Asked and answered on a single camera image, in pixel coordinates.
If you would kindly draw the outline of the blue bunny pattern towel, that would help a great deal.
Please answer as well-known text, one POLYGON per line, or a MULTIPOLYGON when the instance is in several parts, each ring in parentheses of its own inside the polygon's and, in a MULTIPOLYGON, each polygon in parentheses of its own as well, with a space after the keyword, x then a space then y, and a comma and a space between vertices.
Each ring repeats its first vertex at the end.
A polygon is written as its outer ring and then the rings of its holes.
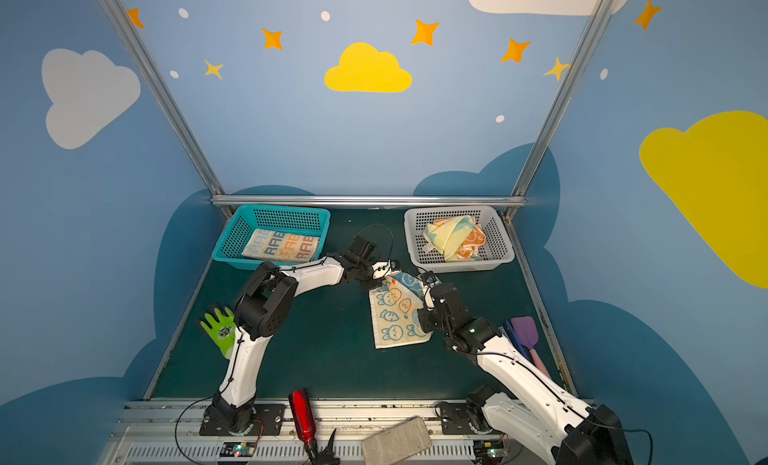
POLYGON ((421 282, 403 272, 388 276, 378 288, 369 291, 374 344, 376 349, 417 345, 430 340, 424 332, 418 311, 424 307, 421 282))

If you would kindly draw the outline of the cream RABBIT lettered towel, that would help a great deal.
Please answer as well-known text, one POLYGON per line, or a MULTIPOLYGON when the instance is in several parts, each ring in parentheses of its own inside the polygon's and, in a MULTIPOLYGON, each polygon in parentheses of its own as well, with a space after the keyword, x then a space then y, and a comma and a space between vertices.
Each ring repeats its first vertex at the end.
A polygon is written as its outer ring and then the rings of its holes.
POLYGON ((246 243, 245 258, 273 263, 300 264, 313 260, 319 238, 266 229, 256 229, 246 243))

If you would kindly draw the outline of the yellow-green towel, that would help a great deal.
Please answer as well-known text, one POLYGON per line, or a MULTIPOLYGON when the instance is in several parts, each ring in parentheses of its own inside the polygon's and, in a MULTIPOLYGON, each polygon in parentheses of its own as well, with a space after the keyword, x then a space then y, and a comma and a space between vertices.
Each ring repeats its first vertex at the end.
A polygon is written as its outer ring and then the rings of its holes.
POLYGON ((462 248, 464 242, 474 231, 475 222, 471 216, 457 216, 429 223, 423 232, 423 237, 448 261, 462 248))

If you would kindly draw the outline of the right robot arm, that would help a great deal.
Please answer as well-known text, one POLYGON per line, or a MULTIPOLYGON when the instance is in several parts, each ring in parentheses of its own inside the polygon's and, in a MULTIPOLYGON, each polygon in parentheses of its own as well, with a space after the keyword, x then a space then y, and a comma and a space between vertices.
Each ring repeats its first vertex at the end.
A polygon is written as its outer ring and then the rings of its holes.
POLYGON ((425 306, 418 312, 422 330, 442 332, 448 349, 507 389, 480 400, 480 414, 491 429, 518 441, 547 464, 633 462, 625 429, 610 408, 594 408, 558 386, 498 327, 473 316, 453 284, 422 289, 425 306))

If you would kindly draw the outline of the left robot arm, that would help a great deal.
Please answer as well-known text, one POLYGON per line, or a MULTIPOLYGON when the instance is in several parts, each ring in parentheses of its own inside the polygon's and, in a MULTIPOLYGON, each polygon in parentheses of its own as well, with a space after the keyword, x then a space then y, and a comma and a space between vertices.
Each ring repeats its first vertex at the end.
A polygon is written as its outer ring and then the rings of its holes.
POLYGON ((269 342, 285 324, 294 299, 344 281, 371 290, 396 271, 373 257, 375 245, 358 235, 342 253, 298 265, 264 262, 246 283, 234 310, 235 343, 224 380, 205 409, 203 436, 247 436, 257 422, 257 380, 269 342))

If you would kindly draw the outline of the orange patterned towel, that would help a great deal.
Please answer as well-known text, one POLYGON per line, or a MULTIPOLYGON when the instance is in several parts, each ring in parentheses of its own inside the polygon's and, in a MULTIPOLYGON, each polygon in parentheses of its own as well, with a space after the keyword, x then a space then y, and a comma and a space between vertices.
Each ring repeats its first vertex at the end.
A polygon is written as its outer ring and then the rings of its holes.
POLYGON ((486 235, 479 224, 476 224, 468 237, 457 250, 455 257, 459 260, 480 260, 480 248, 486 243, 486 235))

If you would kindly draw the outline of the white plastic basket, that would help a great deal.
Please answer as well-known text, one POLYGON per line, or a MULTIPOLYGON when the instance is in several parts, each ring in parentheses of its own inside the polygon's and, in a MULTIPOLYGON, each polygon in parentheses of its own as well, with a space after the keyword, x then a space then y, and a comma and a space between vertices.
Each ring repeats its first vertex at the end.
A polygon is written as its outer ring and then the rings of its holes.
POLYGON ((405 213, 404 227, 411 261, 414 265, 435 273, 487 271, 510 263, 514 251, 505 227, 496 211, 488 206, 455 206, 416 208, 405 213), (446 261, 423 237, 426 225, 457 216, 471 216, 486 235, 480 248, 480 260, 459 260, 455 256, 446 261))

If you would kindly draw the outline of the grey sponge block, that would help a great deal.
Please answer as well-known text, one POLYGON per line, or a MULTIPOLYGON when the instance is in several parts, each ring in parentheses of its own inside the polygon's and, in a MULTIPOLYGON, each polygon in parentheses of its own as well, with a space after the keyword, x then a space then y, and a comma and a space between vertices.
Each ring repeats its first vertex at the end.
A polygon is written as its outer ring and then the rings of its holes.
POLYGON ((413 417, 378 432, 361 442, 367 465, 392 465, 416 456, 432 446, 424 420, 413 417))

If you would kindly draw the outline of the right green circuit board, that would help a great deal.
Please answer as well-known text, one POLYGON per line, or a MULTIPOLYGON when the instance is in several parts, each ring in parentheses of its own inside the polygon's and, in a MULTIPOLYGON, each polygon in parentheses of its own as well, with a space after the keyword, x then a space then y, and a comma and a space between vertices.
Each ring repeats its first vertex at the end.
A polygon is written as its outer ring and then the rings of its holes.
POLYGON ((474 441, 472 449, 474 454, 473 464, 500 464, 508 455, 508 450, 501 441, 474 441))

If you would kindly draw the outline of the red metal bottle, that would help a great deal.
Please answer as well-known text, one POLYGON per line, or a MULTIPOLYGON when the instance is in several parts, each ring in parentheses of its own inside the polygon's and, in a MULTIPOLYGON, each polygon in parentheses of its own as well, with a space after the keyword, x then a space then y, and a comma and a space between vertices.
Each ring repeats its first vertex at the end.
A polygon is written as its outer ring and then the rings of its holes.
POLYGON ((296 436, 304 445, 316 442, 316 421, 307 391, 299 389, 288 396, 296 436))

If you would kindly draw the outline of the left green circuit board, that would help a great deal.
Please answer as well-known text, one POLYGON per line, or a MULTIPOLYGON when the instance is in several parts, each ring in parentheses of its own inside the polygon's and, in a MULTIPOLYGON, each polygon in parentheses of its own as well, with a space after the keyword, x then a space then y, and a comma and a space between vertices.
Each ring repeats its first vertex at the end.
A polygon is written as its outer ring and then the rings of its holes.
POLYGON ((220 449, 220 458, 250 458, 256 451, 255 442, 225 442, 220 449))

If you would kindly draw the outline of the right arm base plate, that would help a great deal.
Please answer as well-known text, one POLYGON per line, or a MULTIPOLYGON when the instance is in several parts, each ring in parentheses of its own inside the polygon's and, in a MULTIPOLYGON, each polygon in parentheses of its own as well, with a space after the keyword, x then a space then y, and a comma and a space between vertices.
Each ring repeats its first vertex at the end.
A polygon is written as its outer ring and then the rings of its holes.
POLYGON ((493 431, 482 410, 470 403, 438 402, 435 412, 444 435, 485 435, 493 431))

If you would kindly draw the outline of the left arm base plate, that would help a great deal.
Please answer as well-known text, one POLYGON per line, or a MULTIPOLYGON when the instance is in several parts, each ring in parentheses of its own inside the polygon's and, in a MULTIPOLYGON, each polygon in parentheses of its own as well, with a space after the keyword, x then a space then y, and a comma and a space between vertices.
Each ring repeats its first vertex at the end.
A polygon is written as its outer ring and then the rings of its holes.
POLYGON ((245 405, 233 413, 223 413, 210 405, 204 412, 200 436, 250 437, 278 436, 285 418, 281 403, 245 405))

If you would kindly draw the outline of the aluminium frame post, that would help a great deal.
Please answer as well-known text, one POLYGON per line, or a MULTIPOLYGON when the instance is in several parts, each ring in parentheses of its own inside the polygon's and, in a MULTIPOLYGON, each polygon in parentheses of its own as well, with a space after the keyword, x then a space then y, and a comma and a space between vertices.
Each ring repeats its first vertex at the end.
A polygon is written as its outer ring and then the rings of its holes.
POLYGON ((157 64, 142 40, 138 28, 130 19, 123 1, 97 1, 135 62, 181 145, 211 193, 212 199, 225 195, 226 192, 220 180, 216 176, 190 125, 183 116, 169 86, 166 84, 157 64))
POLYGON ((571 57, 571 66, 568 68, 565 78, 560 81, 544 124, 516 180, 511 197, 520 201, 521 204, 505 209, 504 221, 508 225, 512 224, 516 211, 525 206, 525 197, 533 178, 613 15, 614 4, 618 2, 619 0, 597 0, 596 2, 571 57))

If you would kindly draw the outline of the right aluminium frame post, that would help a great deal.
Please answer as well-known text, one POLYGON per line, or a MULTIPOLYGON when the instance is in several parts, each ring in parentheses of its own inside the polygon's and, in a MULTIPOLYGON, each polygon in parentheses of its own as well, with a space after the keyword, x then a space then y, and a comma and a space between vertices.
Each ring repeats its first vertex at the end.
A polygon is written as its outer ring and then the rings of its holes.
POLYGON ((571 57, 571 66, 568 68, 565 78, 560 81, 544 124, 516 180, 511 197, 520 201, 521 204, 505 209, 504 221, 508 225, 512 224, 516 211, 525 206, 525 197, 533 178, 613 15, 614 4, 618 2, 619 0, 597 0, 596 2, 571 57))

